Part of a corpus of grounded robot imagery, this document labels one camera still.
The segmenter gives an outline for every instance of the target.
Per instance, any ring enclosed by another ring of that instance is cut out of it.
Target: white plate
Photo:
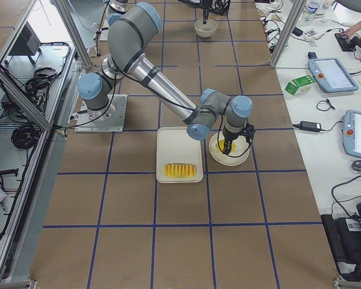
[[[164,174],[167,164],[193,164],[197,172],[192,178],[169,178]],[[203,178],[200,141],[193,140],[186,127],[160,128],[156,147],[156,179],[159,182],[199,182]]]
[[[217,143],[218,143],[218,133],[214,134],[209,142],[209,151],[212,157],[219,163],[224,164],[225,166],[237,166],[241,163],[243,163],[250,154],[250,149],[242,155],[242,153],[248,148],[248,143],[246,142],[246,139],[243,135],[240,135],[236,140],[233,141],[233,144],[235,144],[235,150],[232,151],[229,155],[236,157],[231,158],[227,155],[222,154],[222,152],[217,149]]]

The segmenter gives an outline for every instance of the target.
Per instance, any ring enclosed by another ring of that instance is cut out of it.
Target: white bowl
[[[206,24],[203,24],[203,19],[196,20],[194,23],[195,32],[203,38],[208,38],[217,30],[217,23],[212,19],[207,19]]]
[[[223,134],[220,134],[220,140],[224,139]],[[235,149],[230,152],[229,155],[224,155],[220,149],[217,149],[218,143],[218,133],[214,134],[209,142],[209,151],[213,159],[215,159],[220,164],[225,166],[237,166],[243,163],[248,156],[250,155],[250,150],[243,154],[243,152],[248,148],[248,143],[243,135],[240,135],[236,140],[233,141],[235,144]]]

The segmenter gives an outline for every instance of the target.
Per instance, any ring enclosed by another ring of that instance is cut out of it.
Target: floor
[[[214,161],[206,144],[215,124],[202,142],[202,181],[157,182],[156,132],[184,124],[124,79],[123,134],[69,132],[32,279],[42,289],[333,288],[336,269],[253,1],[211,14],[218,30],[209,39],[195,34],[201,9],[151,2],[164,29],[148,59],[196,104],[208,87],[249,96],[250,157],[236,167]]]

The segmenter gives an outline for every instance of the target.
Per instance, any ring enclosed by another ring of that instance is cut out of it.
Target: yellow food
[[[215,145],[215,147],[219,150],[219,151],[223,151],[223,148],[224,148],[224,140],[220,140],[219,141],[219,146],[218,146],[218,143]],[[231,151],[230,152],[233,152],[235,151],[235,143],[232,143],[231,144]]]
[[[197,173],[195,164],[166,164],[164,174],[169,178],[192,178]]]

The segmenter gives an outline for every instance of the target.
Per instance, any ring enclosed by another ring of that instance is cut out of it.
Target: label sticker
[[[352,219],[346,219],[345,221],[350,232],[361,232],[361,223]]]

